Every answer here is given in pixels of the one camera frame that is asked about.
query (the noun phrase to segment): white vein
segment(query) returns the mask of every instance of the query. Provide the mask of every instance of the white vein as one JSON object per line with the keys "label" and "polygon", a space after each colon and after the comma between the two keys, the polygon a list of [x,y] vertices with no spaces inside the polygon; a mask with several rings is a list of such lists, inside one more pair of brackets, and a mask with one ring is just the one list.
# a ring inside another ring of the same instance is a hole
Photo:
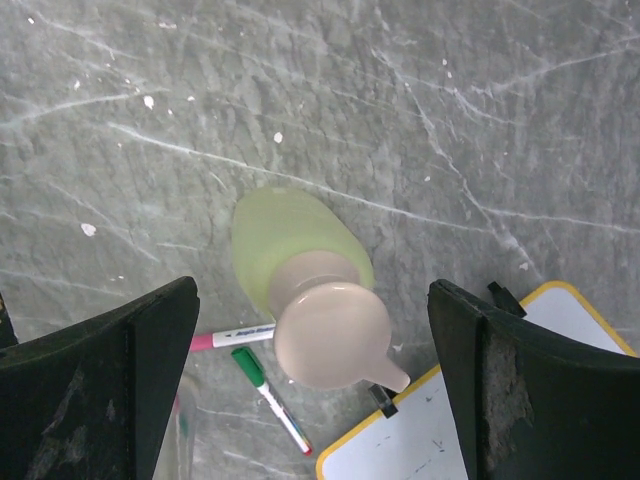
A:
{"label": "white vein", "polygon": [[534,17],[536,17],[539,20],[542,20],[544,22],[547,21],[547,19],[545,17],[543,17],[540,14],[537,14],[536,12],[534,12],[533,10],[530,10],[529,8],[525,7],[524,5],[520,5],[519,3],[516,3],[514,0],[503,0],[505,3],[508,3],[509,5],[514,6],[515,8],[517,8],[518,10],[522,10],[525,13],[528,13],[529,15],[533,15]]}
{"label": "white vein", "polygon": [[119,95],[105,95],[102,97],[92,97],[87,98],[85,100],[74,100],[70,102],[59,103],[58,105],[54,105],[52,107],[48,107],[42,110],[36,110],[34,112],[28,113],[26,115],[12,118],[10,121],[5,123],[0,123],[0,128],[13,128],[16,125],[26,121],[26,120],[35,120],[46,115],[50,115],[55,112],[60,112],[62,110],[69,110],[77,107],[83,107],[86,105],[93,105],[95,103],[105,103],[105,102],[115,102],[118,100],[127,100],[134,97],[139,97],[140,95],[148,95],[149,93],[157,93],[167,91],[166,89],[158,89],[150,92],[137,92],[137,93],[121,93]]}
{"label": "white vein", "polygon": [[624,53],[625,51],[626,51],[626,49],[622,48],[622,49],[618,49],[618,50],[612,50],[610,52],[596,53],[594,55],[590,55],[590,56],[584,57],[584,58],[576,58],[576,59],[565,60],[564,62],[560,62],[560,63],[558,63],[556,65],[546,66],[544,68],[540,68],[538,70],[534,70],[534,71],[529,72],[529,73],[524,74],[524,75],[518,75],[517,77],[512,78],[511,80],[507,80],[506,82],[503,82],[503,83],[492,83],[491,86],[490,86],[490,90],[492,90],[494,93],[502,93],[502,92],[505,92],[505,91],[509,90],[514,85],[517,85],[519,83],[528,83],[531,80],[536,79],[537,77],[544,76],[547,73],[553,72],[555,70],[559,70],[561,68],[566,68],[566,67],[571,67],[573,65],[579,65],[581,63],[590,62],[592,60],[596,60],[598,58],[603,58],[603,57],[608,57],[610,55],[617,55],[619,53]]}
{"label": "white vein", "polygon": [[607,230],[613,230],[615,232],[620,233],[629,233],[629,234],[638,234],[640,233],[640,228],[634,227],[625,227],[623,225],[616,225],[614,223],[601,223],[601,222],[592,222],[589,220],[581,220],[579,218],[572,217],[563,217],[563,216],[551,216],[551,215],[537,215],[537,214],[529,214],[523,212],[515,212],[512,210],[503,210],[498,208],[489,208],[483,207],[487,212],[491,212],[500,217],[519,217],[525,220],[538,220],[538,221],[548,221],[548,222],[566,222],[574,225],[583,225],[586,227],[597,227],[604,228]]}
{"label": "white vein", "polygon": [[13,272],[11,270],[5,270],[5,269],[0,269],[0,274],[6,275],[8,277],[27,278],[34,282],[50,283],[52,285],[58,285],[61,287],[78,288],[80,290],[90,290],[92,292],[105,293],[107,295],[113,295],[114,297],[125,296],[120,292],[114,292],[112,290],[107,290],[106,288],[97,288],[97,287],[92,287],[90,285],[85,285],[83,283],[68,282],[61,278],[49,278],[49,277],[43,277],[41,275],[33,275],[29,273],[24,273],[24,272]]}
{"label": "white vein", "polygon": [[156,243],[156,245],[158,247],[165,247],[165,248],[178,248],[178,249],[183,249],[183,250],[192,250],[194,252],[199,252],[200,249],[196,248],[196,247],[191,247],[189,245],[181,245],[179,243]]}
{"label": "white vein", "polygon": [[18,221],[18,219],[11,215],[9,212],[0,212],[0,217],[8,218],[9,220],[13,220],[14,222]]}
{"label": "white vein", "polygon": [[92,38],[90,38],[90,35],[92,35],[91,32],[84,32],[81,30],[75,30],[72,27],[68,27],[66,25],[62,25],[61,23],[57,23],[54,22],[53,20],[49,20],[48,18],[46,18],[44,15],[42,15],[39,12],[36,12],[36,15],[40,18],[40,20],[42,20],[43,23],[49,25],[50,27],[56,28],[58,30],[61,30],[63,32],[66,33],[70,33],[72,35],[76,35],[80,38],[82,38],[85,42],[99,48],[100,50],[106,50],[107,52],[109,52],[110,55],[113,55],[114,53],[117,53],[118,55],[122,55],[123,57],[127,57],[127,58],[131,58],[133,60],[141,60],[140,57],[137,57],[135,55],[131,55],[130,53],[126,53],[123,52],[122,50],[118,50],[117,48],[113,48],[110,47],[109,45],[99,42],[97,40],[94,40]]}
{"label": "white vein", "polygon": [[233,417],[233,418],[240,418],[246,422],[251,422],[251,423],[257,423],[258,425],[266,425],[268,427],[278,427],[279,425],[275,424],[275,423],[269,423],[269,422],[263,422],[261,420],[258,420],[257,418],[253,418],[253,417],[249,417],[248,415],[240,415],[238,413],[232,413],[232,412],[216,412],[215,410],[207,410],[206,408],[202,408],[202,407],[198,407],[198,410],[204,413],[207,413],[209,415],[218,415],[221,417]]}
{"label": "white vein", "polygon": [[[384,52],[372,48],[371,49],[371,54],[380,63],[385,65],[392,72],[394,72],[396,74],[396,76],[398,76],[397,75],[397,73],[399,71],[398,67],[396,67],[393,64],[393,62],[391,62],[391,60],[387,57],[387,55]],[[513,120],[507,120],[507,119],[504,119],[504,118],[496,117],[495,115],[491,115],[490,113],[482,111],[479,107],[477,107],[476,105],[471,103],[464,95],[462,95],[462,93],[460,93],[460,91],[457,88],[452,88],[452,87],[447,87],[447,86],[444,86],[444,85],[437,85],[435,83],[427,82],[426,80],[422,80],[420,78],[416,78],[416,77],[413,77],[411,75],[407,75],[404,72],[400,75],[400,77],[401,77],[402,83],[405,85],[407,90],[411,90],[411,86],[408,83],[408,80],[410,80],[410,81],[419,83],[421,85],[425,85],[425,86],[427,86],[427,87],[429,87],[429,88],[431,88],[433,90],[436,90],[438,92],[445,92],[445,93],[451,95],[456,100],[456,102],[460,106],[461,110],[465,113],[467,118],[469,118],[470,120],[472,120],[474,122],[475,122],[475,118],[473,117],[473,115],[471,115],[471,113],[474,113],[476,116],[481,117],[481,118],[486,118],[486,119],[489,119],[489,120],[493,120],[493,121],[495,121],[497,123],[510,124],[510,125],[522,125],[522,124],[519,124],[517,122],[514,122]],[[411,96],[413,96],[415,98],[415,94],[413,93],[413,91],[411,91],[410,94],[411,94]]]}
{"label": "white vein", "polygon": [[233,453],[230,452],[228,450],[223,450],[222,453],[228,457],[234,458],[236,460],[242,460],[250,465],[255,465],[257,467],[262,467],[264,468],[266,471],[268,472],[272,472],[272,473],[279,473],[280,475],[284,475],[286,477],[297,477],[297,475],[295,473],[290,473],[290,472],[284,472],[282,470],[278,470],[277,468],[274,468],[270,465],[265,465],[264,463],[258,462],[256,460],[253,460],[252,458],[249,457],[245,457],[244,455],[240,455],[239,453]]}
{"label": "white vein", "polygon": [[100,218],[104,219],[107,224],[114,230],[113,234],[118,237],[119,239],[121,239],[123,242],[125,242],[127,245],[129,245],[131,248],[133,248],[134,250],[140,252],[142,255],[144,255],[145,257],[153,260],[154,262],[160,262],[160,259],[158,257],[156,257],[155,255],[153,255],[152,253],[148,252],[147,250],[145,250],[144,248],[142,248],[141,246],[135,244],[133,242],[133,237],[131,235],[131,232],[129,232],[129,236],[131,238],[127,238],[123,235],[120,235],[118,233],[116,233],[116,227],[113,222],[111,221],[111,219],[109,217],[107,217],[105,214],[103,214],[102,212],[100,212],[97,208],[95,208],[93,205],[91,205],[88,202],[85,202],[81,199],[79,199],[77,196],[75,196],[74,194],[66,191],[64,188],[59,187],[51,182],[45,181],[44,182],[46,185],[48,185],[49,187],[53,188],[54,190],[60,192],[63,196],[69,198],[70,200],[72,200],[73,202],[75,202],[76,204],[80,205],[81,207],[84,207],[90,211],[92,211],[93,213],[95,213],[96,215],[98,215]]}
{"label": "white vein", "polygon": [[374,56],[377,55],[376,58],[378,58],[382,63],[384,63],[388,68],[390,68],[393,71],[393,73],[395,74],[396,78],[400,83],[405,84],[405,87],[409,92],[409,95],[411,96],[413,103],[415,104],[416,108],[418,109],[418,112],[420,113],[420,117],[422,119],[422,125],[424,126],[424,129],[427,132],[427,141],[429,142],[429,145],[431,145],[431,148],[436,154],[440,155],[446,161],[449,169],[458,177],[461,183],[461,187],[460,187],[461,193],[464,195],[464,197],[467,200],[469,200],[469,202],[471,202],[471,204],[474,207],[476,207],[478,212],[480,212],[480,214],[483,216],[487,225],[490,228],[490,230],[488,231],[496,238],[496,240],[500,243],[500,245],[503,248],[506,248],[507,250],[514,250],[523,259],[525,259],[531,265],[532,270],[535,273],[538,280],[540,281],[543,280],[543,277],[538,271],[536,264],[533,262],[533,260],[531,259],[527,251],[516,239],[516,237],[514,237],[513,234],[511,234],[511,232],[507,230],[507,228],[502,224],[502,222],[495,222],[494,219],[492,219],[487,214],[487,210],[480,204],[480,202],[478,202],[476,197],[473,195],[473,193],[469,188],[467,178],[455,166],[451,156],[448,155],[440,146],[440,142],[438,141],[438,133],[436,130],[436,126],[426,115],[424,109],[422,108],[422,105],[420,104],[417,97],[413,93],[411,86],[406,82],[404,74],[400,72],[399,69],[395,68],[391,62],[389,62],[389,60],[387,59],[387,57],[383,52],[372,50],[372,53],[374,54]]}
{"label": "white vein", "polygon": [[139,132],[137,132],[136,130],[134,130],[131,127],[128,127],[126,125],[120,125],[117,123],[108,123],[108,126],[115,129],[115,130],[119,130],[120,132],[128,135],[131,138],[134,138],[135,140],[141,141],[141,142],[146,142],[149,143],[151,145],[156,145],[157,147],[160,148],[165,148],[167,150],[173,150],[175,152],[179,152],[183,155],[194,155],[194,156],[199,156],[199,157],[203,157],[203,158],[209,158],[211,160],[216,160],[219,162],[223,162],[229,165],[233,165],[234,167],[238,167],[238,168],[242,168],[248,171],[252,171],[252,172],[256,172],[256,173],[262,173],[265,175],[272,175],[278,178],[284,178],[287,180],[291,180],[303,185],[307,185],[309,187],[313,187],[316,190],[320,190],[322,192],[327,192],[331,195],[337,196],[337,197],[341,197],[341,198],[345,198],[347,200],[351,200],[353,202],[357,202],[357,203],[361,203],[363,205],[367,205],[369,207],[372,208],[376,208],[379,210],[383,210],[385,212],[389,212],[389,213],[397,213],[400,215],[403,215],[407,218],[411,218],[413,220],[417,220],[417,221],[421,221],[421,222],[425,222],[425,223],[430,223],[433,225],[441,225],[444,227],[450,227],[450,228],[455,228],[455,229],[459,229],[459,230],[466,230],[466,231],[474,231],[474,232],[483,232],[483,233],[489,233],[488,230],[482,229],[482,228],[477,228],[477,227],[469,227],[469,226],[465,226],[465,225],[459,225],[456,223],[450,223],[450,222],[445,222],[444,220],[437,220],[434,218],[428,218],[428,217],[424,217],[421,215],[417,215],[415,213],[411,213],[411,212],[407,212],[405,210],[400,210],[398,208],[394,208],[394,207],[389,207],[386,205],[382,205],[379,203],[375,203],[375,202],[371,202],[369,200],[365,200],[363,198],[360,197],[355,197],[353,195],[349,195],[347,193],[343,193],[343,192],[339,192],[337,190],[334,190],[332,188],[329,188],[325,185],[320,185],[317,183],[313,183],[309,180],[305,180],[303,178],[300,177],[296,177],[294,175],[287,175],[285,173],[279,173],[279,172],[273,172],[271,170],[267,170],[265,168],[262,167],[255,167],[252,165],[247,165],[246,163],[240,162],[238,160],[234,160],[232,158],[227,158],[227,157],[223,157],[220,155],[215,155],[213,153],[207,153],[207,152],[201,152],[199,150],[194,150],[192,148],[188,148],[188,147],[183,147],[180,145],[176,145],[173,143],[168,143],[168,142],[164,142],[162,140],[158,140],[156,138],[153,137],[149,137],[147,135],[143,135]]}

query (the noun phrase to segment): white speck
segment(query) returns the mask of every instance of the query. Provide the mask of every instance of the white speck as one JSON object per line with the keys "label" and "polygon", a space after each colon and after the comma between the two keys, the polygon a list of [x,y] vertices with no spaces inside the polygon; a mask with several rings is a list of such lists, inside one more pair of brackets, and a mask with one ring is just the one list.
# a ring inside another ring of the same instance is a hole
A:
{"label": "white speck", "polygon": [[153,97],[151,95],[144,96],[144,104],[149,110],[153,110]]}
{"label": "white speck", "polygon": [[96,227],[90,223],[82,223],[80,224],[80,228],[82,228],[82,231],[87,237],[93,237],[96,234]]}

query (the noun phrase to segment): gray marble floor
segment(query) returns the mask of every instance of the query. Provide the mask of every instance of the gray marble floor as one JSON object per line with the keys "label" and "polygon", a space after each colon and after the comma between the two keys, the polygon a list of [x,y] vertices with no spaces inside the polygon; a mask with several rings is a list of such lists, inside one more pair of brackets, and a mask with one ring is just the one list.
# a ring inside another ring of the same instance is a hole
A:
{"label": "gray marble floor", "polygon": [[[414,377],[436,363],[439,277],[569,281],[640,348],[637,0],[5,0],[0,18],[0,289],[23,341],[185,274],[199,330],[263,323],[230,220],[272,184],[361,239]],[[255,351],[317,452],[374,408]],[[228,351],[186,368],[196,480],[313,478]]]}

